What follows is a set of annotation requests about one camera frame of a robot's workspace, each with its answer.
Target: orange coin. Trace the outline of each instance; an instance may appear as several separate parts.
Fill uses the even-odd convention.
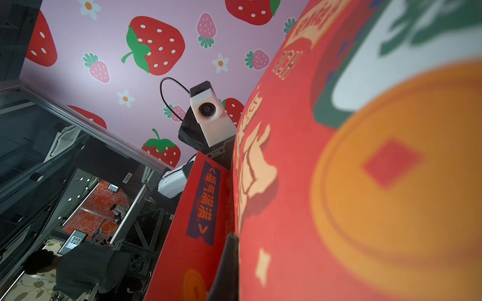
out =
[[[184,301],[205,301],[206,286],[201,274],[196,269],[190,269],[184,274]]]
[[[341,264],[399,297],[480,300],[482,62],[440,68],[354,114],[311,184]]]

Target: strawberry stem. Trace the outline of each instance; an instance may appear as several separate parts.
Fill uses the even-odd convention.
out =
[[[133,53],[134,53],[133,51],[129,52],[128,54],[126,54],[125,56],[123,56],[123,57],[120,59],[120,61],[123,62],[123,63],[125,63],[125,60],[129,57],[129,55],[131,55],[131,54],[133,54]]]
[[[156,129],[152,129],[152,131],[153,131],[153,132],[156,134],[156,136],[157,136],[157,140],[160,140],[160,138],[159,138],[159,134],[157,134]]]

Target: red patterned wall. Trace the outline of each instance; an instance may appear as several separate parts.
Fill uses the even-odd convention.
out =
[[[109,209],[113,204],[118,205],[122,203],[129,207],[128,197],[121,189],[117,193],[113,193],[107,189],[108,187],[109,183],[101,180],[82,207],[112,219],[114,218],[114,213],[110,212]],[[79,230],[88,233],[88,238],[90,238],[91,234],[99,228],[103,220],[103,217],[79,210],[64,226],[63,230],[68,233]],[[102,226],[102,232],[107,236],[112,236],[116,232],[117,227],[117,224],[107,220]]]

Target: barcode sticker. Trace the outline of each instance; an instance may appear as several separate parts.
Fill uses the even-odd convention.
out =
[[[132,177],[132,174],[128,172],[124,180],[122,181],[122,183],[127,184],[127,182],[131,179],[131,177]]]

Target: floral wall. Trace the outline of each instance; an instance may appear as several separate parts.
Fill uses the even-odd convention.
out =
[[[308,0],[43,0],[21,78],[175,167],[186,88],[208,80],[234,123]]]
[[[118,225],[113,223],[114,213],[109,209],[113,204],[123,204],[129,207],[127,195],[119,189],[117,193],[113,193],[108,190],[109,183],[101,180],[99,185],[92,191],[90,196],[85,200],[81,210],[79,210],[70,221],[64,226],[64,231],[72,233],[74,230],[79,230],[89,234],[87,238],[91,238],[91,234],[97,231],[102,225],[102,233],[107,236],[112,236],[117,230]],[[99,215],[92,214],[87,209],[93,211]]]

